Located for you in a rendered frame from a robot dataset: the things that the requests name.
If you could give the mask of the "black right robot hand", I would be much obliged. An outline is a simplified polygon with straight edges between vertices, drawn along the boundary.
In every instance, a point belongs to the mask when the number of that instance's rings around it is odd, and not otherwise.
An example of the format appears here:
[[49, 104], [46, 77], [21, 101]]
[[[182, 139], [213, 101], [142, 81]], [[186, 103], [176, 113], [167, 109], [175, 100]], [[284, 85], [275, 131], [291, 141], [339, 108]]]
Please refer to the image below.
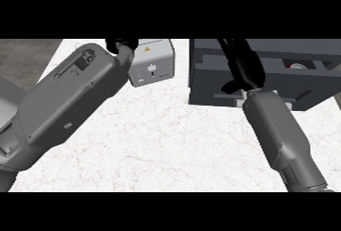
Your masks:
[[246, 39], [219, 39], [228, 59], [228, 66], [234, 79], [222, 90], [232, 94], [240, 90], [262, 89], [266, 84], [266, 71], [257, 53]]

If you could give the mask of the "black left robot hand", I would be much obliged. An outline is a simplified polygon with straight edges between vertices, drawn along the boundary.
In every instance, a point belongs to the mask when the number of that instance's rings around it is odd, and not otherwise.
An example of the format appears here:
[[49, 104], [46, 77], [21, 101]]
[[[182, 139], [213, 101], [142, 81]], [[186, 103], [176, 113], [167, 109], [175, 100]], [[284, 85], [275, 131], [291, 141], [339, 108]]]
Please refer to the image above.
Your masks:
[[130, 49], [135, 51], [139, 46], [138, 39], [107, 39], [107, 50], [110, 50], [114, 54], [119, 54], [119, 50], [123, 46], [129, 46]]

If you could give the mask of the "dark grey drawer cabinet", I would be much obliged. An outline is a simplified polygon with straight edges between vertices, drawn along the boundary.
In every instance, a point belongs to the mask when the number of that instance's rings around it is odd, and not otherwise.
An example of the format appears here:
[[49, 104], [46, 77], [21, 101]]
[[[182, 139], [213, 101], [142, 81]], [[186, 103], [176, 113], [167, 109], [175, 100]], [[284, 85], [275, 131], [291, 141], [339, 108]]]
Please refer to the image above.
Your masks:
[[[275, 90], [294, 111], [306, 111], [341, 93], [341, 39], [250, 39], [266, 70], [265, 90]], [[302, 63], [309, 69], [287, 69]], [[234, 79], [219, 41], [189, 41], [189, 103], [237, 106], [243, 93], [222, 87]]]

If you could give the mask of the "red can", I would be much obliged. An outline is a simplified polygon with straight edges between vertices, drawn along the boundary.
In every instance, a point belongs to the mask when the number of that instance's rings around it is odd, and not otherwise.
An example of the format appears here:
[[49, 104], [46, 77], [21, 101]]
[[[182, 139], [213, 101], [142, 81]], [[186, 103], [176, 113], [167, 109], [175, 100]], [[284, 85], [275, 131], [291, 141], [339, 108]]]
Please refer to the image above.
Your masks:
[[285, 68], [287, 69], [309, 69], [309, 67], [302, 64], [302, 63], [290, 63], [290, 64], [285, 64]]

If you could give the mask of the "pale grey box appliance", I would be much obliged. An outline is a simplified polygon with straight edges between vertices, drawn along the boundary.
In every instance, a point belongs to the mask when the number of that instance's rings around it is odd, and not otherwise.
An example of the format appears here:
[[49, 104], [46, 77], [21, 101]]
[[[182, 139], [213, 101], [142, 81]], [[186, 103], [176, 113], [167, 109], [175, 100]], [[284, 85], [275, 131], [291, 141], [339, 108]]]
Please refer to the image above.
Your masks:
[[141, 39], [130, 66], [130, 84], [138, 88], [175, 76], [175, 48], [170, 39]]

